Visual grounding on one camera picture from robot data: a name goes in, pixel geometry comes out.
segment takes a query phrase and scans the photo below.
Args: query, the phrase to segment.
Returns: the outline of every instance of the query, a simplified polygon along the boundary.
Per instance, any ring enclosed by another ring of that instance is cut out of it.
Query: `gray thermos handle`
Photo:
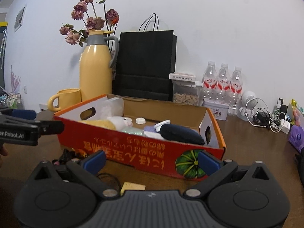
[[[105,41],[114,40],[114,42],[115,42],[114,56],[113,56],[112,60],[109,63],[109,68],[114,68],[115,65],[116,65],[117,55],[118,55],[118,51],[119,51],[119,41],[118,41],[118,38],[115,37],[115,36],[110,36],[110,37],[105,37],[104,40]]]

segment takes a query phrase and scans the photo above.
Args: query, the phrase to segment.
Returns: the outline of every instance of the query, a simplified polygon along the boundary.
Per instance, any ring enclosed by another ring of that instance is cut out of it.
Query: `box handle hole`
[[[82,113],[80,113],[80,119],[83,120],[87,120],[90,117],[94,116],[96,114],[96,110],[94,107],[89,108],[85,111],[83,111]]]

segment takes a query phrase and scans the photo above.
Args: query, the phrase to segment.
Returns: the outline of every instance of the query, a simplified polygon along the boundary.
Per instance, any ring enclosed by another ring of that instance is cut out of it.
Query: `yellow thermos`
[[[105,37],[106,31],[89,32],[87,46],[80,57],[80,90],[82,101],[112,93],[112,68],[118,54],[118,38]],[[115,54],[111,58],[107,41],[115,41]]]

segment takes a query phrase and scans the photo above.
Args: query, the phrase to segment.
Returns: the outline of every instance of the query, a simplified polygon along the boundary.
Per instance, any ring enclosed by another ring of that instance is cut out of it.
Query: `plastic water bottle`
[[[198,106],[203,105],[204,98],[216,99],[216,70],[215,62],[208,62],[208,66],[202,79],[202,89],[199,94]]]
[[[211,99],[215,98],[214,92],[216,89],[216,70],[215,70],[215,62],[208,62],[208,66],[204,73],[204,77],[202,80],[204,97]]]
[[[231,83],[229,89],[229,115],[236,115],[238,112],[238,101],[243,87],[243,80],[241,75],[242,68],[235,67],[234,72],[231,76]]]
[[[218,74],[219,75],[217,76],[216,84],[216,99],[228,103],[229,100],[227,100],[227,92],[229,91],[230,87],[230,75],[228,73],[228,64],[223,63]]]

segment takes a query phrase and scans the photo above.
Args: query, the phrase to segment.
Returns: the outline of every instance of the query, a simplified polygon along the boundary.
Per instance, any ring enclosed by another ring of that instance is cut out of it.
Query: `mug handle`
[[[50,97],[50,99],[47,103],[48,109],[52,112],[58,112],[58,111],[61,110],[60,107],[58,107],[58,108],[54,107],[54,100],[57,99],[57,98],[59,98],[59,94],[55,94],[52,97]]]

